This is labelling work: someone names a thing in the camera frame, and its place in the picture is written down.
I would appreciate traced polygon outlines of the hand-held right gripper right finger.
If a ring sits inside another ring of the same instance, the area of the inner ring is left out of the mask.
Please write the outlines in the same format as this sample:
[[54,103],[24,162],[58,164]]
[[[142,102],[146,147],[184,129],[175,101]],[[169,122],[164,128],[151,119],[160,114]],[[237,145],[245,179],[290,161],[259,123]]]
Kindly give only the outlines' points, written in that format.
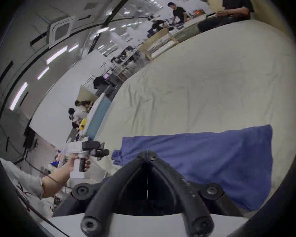
[[160,215],[182,213],[190,237],[213,233],[211,215],[225,221],[242,220],[240,210],[219,185],[187,181],[154,151],[147,151],[147,200]]

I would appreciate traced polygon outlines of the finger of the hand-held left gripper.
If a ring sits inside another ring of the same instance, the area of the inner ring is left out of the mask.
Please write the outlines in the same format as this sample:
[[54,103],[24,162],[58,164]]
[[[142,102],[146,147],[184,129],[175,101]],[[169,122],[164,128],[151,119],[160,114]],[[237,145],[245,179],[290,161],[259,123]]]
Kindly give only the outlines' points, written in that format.
[[107,149],[98,148],[91,150],[90,156],[95,157],[96,160],[101,160],[103,157],[108,156],[109,153]]

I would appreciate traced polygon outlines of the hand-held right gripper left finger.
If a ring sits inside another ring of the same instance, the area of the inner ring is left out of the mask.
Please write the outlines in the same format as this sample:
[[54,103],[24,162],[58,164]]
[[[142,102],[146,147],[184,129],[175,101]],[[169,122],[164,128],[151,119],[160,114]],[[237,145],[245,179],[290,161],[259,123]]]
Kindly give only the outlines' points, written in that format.
[[80,183],[59,204],[54,218],[84,214],[80,229],[85,236],[105,233],[113,213],[133,216],[148,215],[147,151],[122,167],[116,174],[98,184]]

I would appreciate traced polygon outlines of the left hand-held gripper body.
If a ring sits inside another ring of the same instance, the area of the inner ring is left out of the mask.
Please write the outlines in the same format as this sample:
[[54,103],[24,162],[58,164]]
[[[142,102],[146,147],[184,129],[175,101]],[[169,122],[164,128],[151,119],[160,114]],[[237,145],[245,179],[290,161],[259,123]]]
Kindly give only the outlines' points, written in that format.
[[63,157],[61,160],[61,167],[64,165],[66,156],[74,155],[73,170],[69,176],[71,179],[90,179],[90,174],[85,171],[85,164],[90,157],[93,156],[100,148],[98,141],[75,141],[67,142],[63,150]]

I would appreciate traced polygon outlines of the person's left hand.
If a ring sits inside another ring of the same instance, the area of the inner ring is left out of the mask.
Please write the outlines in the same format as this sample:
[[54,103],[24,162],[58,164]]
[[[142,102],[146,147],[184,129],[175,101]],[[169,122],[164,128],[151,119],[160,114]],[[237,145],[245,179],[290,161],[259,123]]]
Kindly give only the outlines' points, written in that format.
[[79,154],[70,154],[66,164],[61,168],[61,171],[69,175],[71,172],[86,172],[90,168],[90,160],[88,156],[80,157]]

